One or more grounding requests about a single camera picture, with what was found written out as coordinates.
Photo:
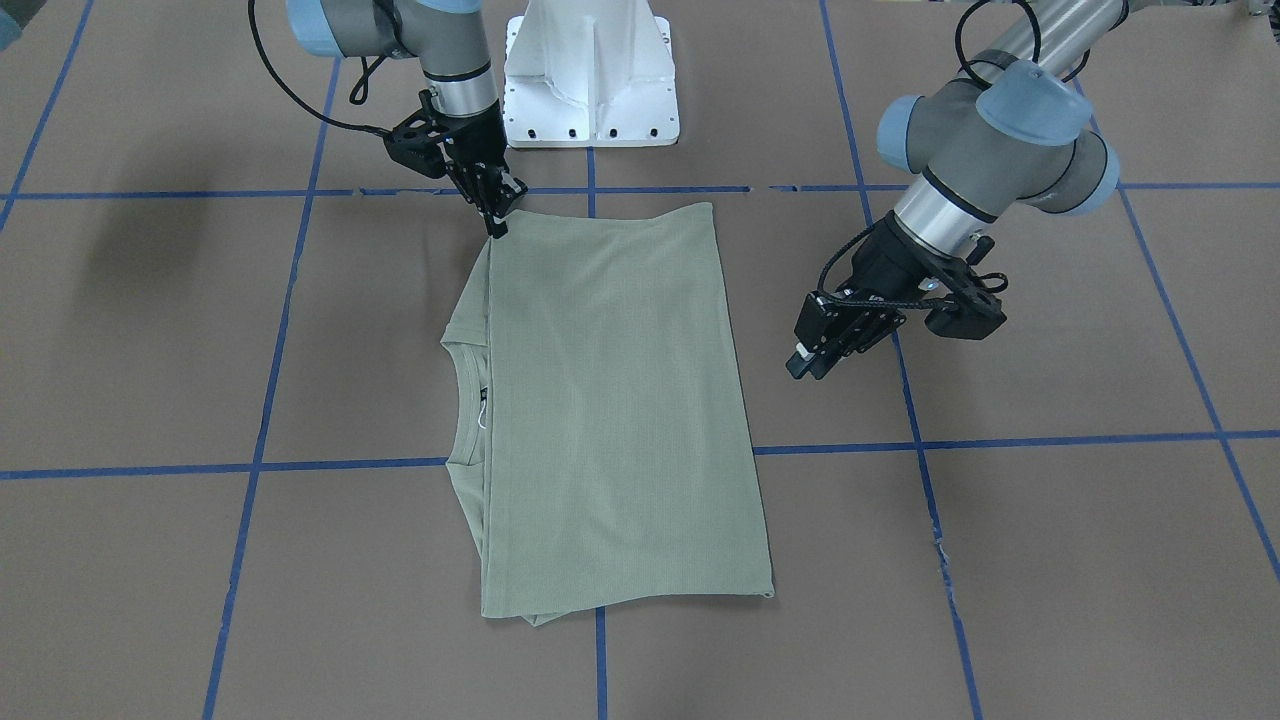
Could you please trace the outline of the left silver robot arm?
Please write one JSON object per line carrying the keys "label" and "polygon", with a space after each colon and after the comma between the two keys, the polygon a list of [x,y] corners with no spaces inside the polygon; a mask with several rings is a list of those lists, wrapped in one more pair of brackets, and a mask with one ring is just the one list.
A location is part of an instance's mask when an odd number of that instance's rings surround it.
{"label": "left silver robot arm", "polygon": [[1024,20],[980,53],[954,36],[959,69],[929,96],[896,99],[877,150],[913,183],[828,260],[799,313],[791,377],[820,379],[841,359],[923,311],[929,332],[978,341],[1005,323],[1007,278],[977,265],[988,228],[1020,202],[1053,215],[1093,211],[1115,192],[1117,154],[1088,128],[1070,83],[1134,1],[1024,1]]}

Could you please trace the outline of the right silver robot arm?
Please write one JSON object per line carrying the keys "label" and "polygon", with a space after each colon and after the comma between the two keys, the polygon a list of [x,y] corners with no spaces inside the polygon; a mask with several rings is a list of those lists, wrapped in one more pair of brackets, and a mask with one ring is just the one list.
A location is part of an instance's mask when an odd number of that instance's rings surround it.
{"label": "right silver robot arm", "polygon": [[352,126],[383,141],[392,161],[448,178],[499,238],[527,192],[512,176],[480,1],[288,1],[300,46],[316,56],[415,59],[425,77],[420,108],[398,126]]}

